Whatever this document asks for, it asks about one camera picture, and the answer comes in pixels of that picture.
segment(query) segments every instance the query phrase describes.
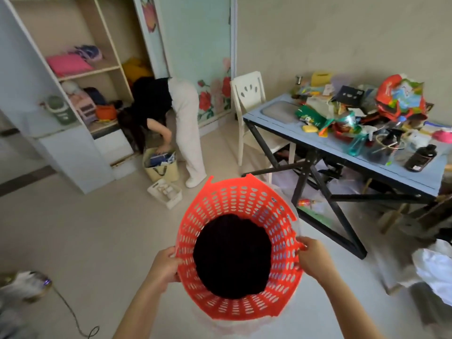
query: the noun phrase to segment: chair backrest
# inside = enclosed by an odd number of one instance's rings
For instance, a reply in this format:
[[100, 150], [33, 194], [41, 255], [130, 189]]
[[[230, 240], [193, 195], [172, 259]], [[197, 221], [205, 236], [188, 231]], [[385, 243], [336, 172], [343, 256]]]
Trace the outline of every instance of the chair backrest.
[[266, 102], [262, 76], [259, 71], [235, 77], [230, 82], [235, 110], [240, 119], [243, 113]]

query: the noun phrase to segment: folding table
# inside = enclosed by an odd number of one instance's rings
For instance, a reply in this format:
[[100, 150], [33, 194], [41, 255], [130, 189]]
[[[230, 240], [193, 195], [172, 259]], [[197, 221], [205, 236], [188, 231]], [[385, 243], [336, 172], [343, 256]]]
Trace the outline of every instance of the folding table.
[[[282, 122], [262, 113], [262, 111], [269, 106], [272, 106], [272, 109], [278, 105], [281, 105], [281, 107], [284, 108], [284, 102], [298, 104], [297, 100], [292, 99], [289, 94], [283, 94], [251, 110], [243, 116], [245, 124], [248, 126], [251, 133], [256, 138], [256, 141], [259, 143], [259, 146], [273, 165], [273, 168], [252, 171], [250, 174], [260, 175], [299, 168], [301, 172], [291, 199], [291, 202], [295, 207], [297, 207], [298, 200], [303, 193], [308, 177], [311, 176], [317, 183], [319, 190], [326, 198], [350, 239], [343, 237], [314, 217], [297, 208], [298, 216], [360, 259], [365, 258], [367, 251], [337, 202], [385, 201], [399, 203], [429, 203], [438, 195], [444, 167], [447, 162], [446, 156], [437, 157], [421, 172], [410, 172], [397, 162], [393, 162], [389, 166], [375, 164], [368, 161], [365, 154], [352, 157], [344, 152], [347, 143], [337, 139], [332, 133], [330, 133], [327, 138], [319, 137], [317, 133], [305, 133], [302, 130], [303, 123], [295, 118], [293, 122], [287, 123], [287, 121]], [[274, 158], [256, 126], [306, 148], [306, 158], [298, 163], [281, 166]], [[376, 181], [386, 183], [399, 193], [370, 195], [332, 194], [315, 168], [315, 164], [324, 158], [349, 167]]]

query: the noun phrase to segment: hand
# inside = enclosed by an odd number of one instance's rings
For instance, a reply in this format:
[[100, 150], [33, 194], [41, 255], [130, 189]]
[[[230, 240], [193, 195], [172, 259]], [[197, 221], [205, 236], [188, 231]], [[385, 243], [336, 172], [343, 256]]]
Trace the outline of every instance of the hand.
[[176, 247], [174, 246], [159, 251], [154, 258], [144, 284], [156, 286], [160, 292], [164, 292], [168, 283], [180, 282], [177, 275], [177, 267], [184, 261], [181, 258], [172, 257], [175, 253]]
[[320, 284], [324, 284], [339, 273], [325, 246], [319, 241], [309, 237], [297, 237], [297, 241], [305, 248], [298, 251], [300, 267]]
[[169, 150], [171, 150], [171, 145], [170, 144], [163, 144], [163, 145], [157, 147], [157, 149], [155, 150], [155, 153], [163, 154], [163, 153], [167, 153]]

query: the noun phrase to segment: white pants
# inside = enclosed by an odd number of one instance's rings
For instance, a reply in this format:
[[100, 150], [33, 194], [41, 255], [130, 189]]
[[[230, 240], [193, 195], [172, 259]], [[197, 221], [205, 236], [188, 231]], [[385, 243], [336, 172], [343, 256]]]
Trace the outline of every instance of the white pants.
[[173, 99], [173, 109], [166, 114], [167, 126], [173, 133], [182, 157], [187, 162], [187, 170], [193, 179], [206, 175], [202, 160], [201, 141], [198, 127], [198, 92], [189, 81], [171, 78], [168, 89]]

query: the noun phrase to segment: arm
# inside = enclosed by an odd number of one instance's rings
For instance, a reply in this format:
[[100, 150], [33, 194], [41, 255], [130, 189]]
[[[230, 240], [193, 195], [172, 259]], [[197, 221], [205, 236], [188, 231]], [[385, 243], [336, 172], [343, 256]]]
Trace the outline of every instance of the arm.
[[147, 128], [153, 130], [154, 132], [160, 133], [163, 137], [163, 144], [155, 151], [155, 153], [165, 153], [171, 149], [171, 136], [172, 133], [166, 126], [163, 126], [158, 121], [154, 119], [146, 120]]
[[300, 267], [323, 287], [336, 314], [345, 339], [385, 339], [367, 315], [339, 272], [323, 244], [308, 237], [298, 237], [306, 248], [299, 251]]
[[180, 258], [172, 258], [176, 248], [169, 247], [155, 256], [150, 271], [133, 297], [113, 339], [147, 339], [160, 301], [169, 282], [178, 281], [176, 274]]

